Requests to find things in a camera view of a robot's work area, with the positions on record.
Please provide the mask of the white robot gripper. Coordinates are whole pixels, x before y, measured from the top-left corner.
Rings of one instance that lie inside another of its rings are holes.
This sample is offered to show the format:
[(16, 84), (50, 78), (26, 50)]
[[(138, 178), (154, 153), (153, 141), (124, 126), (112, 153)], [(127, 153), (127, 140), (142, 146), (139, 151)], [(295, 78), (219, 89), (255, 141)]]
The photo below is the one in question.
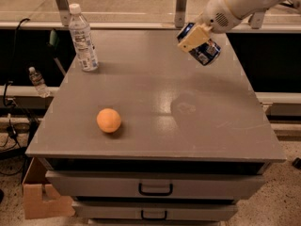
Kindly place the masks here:
[(227, 0), (210, 0), (194, 23), (188, 23), (177, 35), (178, 47), (185, 53), (199, 47), (215, 34), (227, 33), (241, 23), (233, 15)]

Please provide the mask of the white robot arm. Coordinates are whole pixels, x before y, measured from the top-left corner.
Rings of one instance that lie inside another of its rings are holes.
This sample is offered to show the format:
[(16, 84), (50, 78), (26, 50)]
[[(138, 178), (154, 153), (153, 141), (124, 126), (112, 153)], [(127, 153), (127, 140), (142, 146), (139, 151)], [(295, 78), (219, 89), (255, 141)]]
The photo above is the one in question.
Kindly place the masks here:
[[(226, 33), (251, 14), (265, 12), (283, 1), (286, 0), (210, 0), (178, 46), (188, 53), (207, 42), (212, 33)], [(301, 0), (289, 1), (301, 11)]]

